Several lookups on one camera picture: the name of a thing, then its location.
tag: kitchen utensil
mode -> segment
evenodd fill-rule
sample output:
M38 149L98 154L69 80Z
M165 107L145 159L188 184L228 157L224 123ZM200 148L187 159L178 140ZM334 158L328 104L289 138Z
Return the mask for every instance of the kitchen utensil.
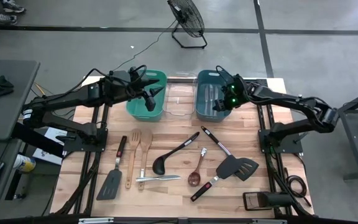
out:
M117 155L116 155L116 167L114 170L111 170L104 180L102 188L99 191L97 200L112 200L116 198L119 183L121 181L122 172L119 170L119 161L122 157L122 152L124 152L125 143L127 141L127 136L123 136L119 144Z
M164 162L168 158L168 156L171 156L173 153L179 151L180 149L183 149L185 146L192 143L198 137L199 134L200 134L199 131L196 132L189 139L187 139L184 143L180 144L180 146L178 146L176 149L166 153L165 155L162 155L162 156L156 158L156 160L154 160L154 163L153 163L153 171L155 172L155 174L164 175L165 174Z
M200 159L198 161L197 168L189 175L189 178L187 179L187 182L192 187L197 187L200 184L201 176L200 176L199 170L200 170L200 165L204 159L205 154L206 154L206 148L204 147L201 150L201 155L200 155Z
M204 114L208 115L208 102L209 102L209 85L205 85L205 109Z
M216 176L212 178L209 182L204 184L193 196L191 196L191 201L194 202L201 195L203 195L208 189L215 184L219 179L226 179L237 172L241 167L239 161L233 156L227 156L225 160L216 168Z
M204 126L202 126L201 129L226 153L227 156L231 156L229 150L226 149L226 147L224 147L223 144L220 143L219 140L208 129L206 129ZM248 179L259 166L258 163L248 158L239 158L237 160L241 163L241 167L234 174L242 181Z
M209 84L209 102L211 104L210 110L209 110L210 111L210 113L209 113L210 116L213 115L213 110L212 110L212 107L214 105L213 100L214 100L214 87L211 84Z
M219 88L216 86L215 87L215 98L214 100L217 100L219 98ZM216 116L218 114L217 111L214 110L214 116Z
M145 129L142 131L142 136L140 137L140 146L142 148L142 163L140 165L140 177L144 177L146 172L146 162L147 162L147 151L149 151L149 147L153 141L153 133L149 129ZM139 184L139 190L144 189L144 183L141 182Z
M137 146L140 143L140 137L142 131L140 129L133 129L131 132L131 138L129 140L129 145L131 146L131 156L129 158L129 167L127 173L127 182L125 184L126 189L130 189L132 183L132 173L134 172L134 163L135 163L135 153Z
M136 178L136 182L146 182L151 180L178 180L180 176L178 175L165 175L161 177L138 177Z

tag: wooden table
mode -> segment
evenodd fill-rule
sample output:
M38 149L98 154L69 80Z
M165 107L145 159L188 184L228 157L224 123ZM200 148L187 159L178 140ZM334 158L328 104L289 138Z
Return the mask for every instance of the wooden table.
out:
M95 82L99 78L89 77L85 84ZM268 78L267 82L268 87L273 91L285 93L283 79ZM170 108L180 107L182 109L190 108L191 110L193 107L193 96L187 96L187 101L184 104L178 105L176 100L171 98L174 95L175 92L171 91L169 93L168 103ZM103 107L100 108L99 120L101 119L102 110ZM92 112L92 108L79 106L75 111L74 121L79 123L90 122ZM289 109L273 106L273 113L276 122L289 123L293 121ZM269 128L267 118L265 123L266 127ZM259 163L259 168L245 182L240 181L237 177L220 180L197 201L191 202L190 197L199 187L190 187L187 183L187 178L197 166L201 148L207 147L208 152L200 169L200 186L216 175L215 169L226 158L225 153L202 132L201 125L206 126L212 131L233 155L236 157L248 157ZM123 135L130 136L131 130L134 128L148 128L154 134L147 156L146 176L155 176L152 171L152 164L158 156L171 151L195 132L200 131L200 135L195 142L170 156L165 161L165 173L167 175L179 175L181 176L180 180L146 182L143 191L138 190L138 183L135 182L135 178L140 173L140 160L142 157L140 146L136 150L132 186L129 190L125 188L130 154L129 143L127 143L119 166L122 171L122 179L116 199L97 201L96 196L108 172L114 169L116 151L121 137ZM242 201L243 192L270 191L265 157L259 150L257 138L257 131L260 129L259 120L256 106L252 103L233 110L221 123L202 122L197 119L195 113L191 116L173 116L165 113L158 123L143 123L135 120L126 112L126 103L119 103L113 105L109 111L108 129L108 146L100 162L92 207L93 217L273 217L273 211L271 210L245 211ZM60 209L78 186L83 157L83 152L74 152L63 161L53 197L51 212ZM298 175L306 182L305 171L298 158L292 154L282 154L282 157L283 164L288 169L289 174ZM84 191L81 211L86 205L88 187L89 184ZM307 211L313 213L313 209L308 207L304 200L299 199L299 201Z

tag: teal plastic bin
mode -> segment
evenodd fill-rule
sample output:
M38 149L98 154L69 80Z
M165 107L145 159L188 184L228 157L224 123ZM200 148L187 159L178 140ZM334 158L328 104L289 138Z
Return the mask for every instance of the teal plastic bin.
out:
M212 110L214 101L223 99L221 88L224 85L224 80L215 70L203 70L199 72L195 101L198 119L207 122L221 122L225 117L229 116L231 111L217 112Z
M138 121L157 122L163 115L162 109L165 99L165 89L167 86L167 76L165 73L158 70L147 70L145 75L149 78L158 78L160 80L158 83L146 86L145 90L149 91L151 88L164 87L164 89L154 97L155 108L153 111L148 111L145 106L145 100L140 98L127 102L127 112Z

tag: person's foot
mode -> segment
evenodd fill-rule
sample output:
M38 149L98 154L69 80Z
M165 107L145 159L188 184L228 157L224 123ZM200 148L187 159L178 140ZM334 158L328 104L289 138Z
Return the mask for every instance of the person's foot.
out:
M25 8L16 4L14 0L4 2L2 4L5 12L22 13L25 12Z
M0 24L1 25L15 25L15 24L17 24L17 17L0 13Z

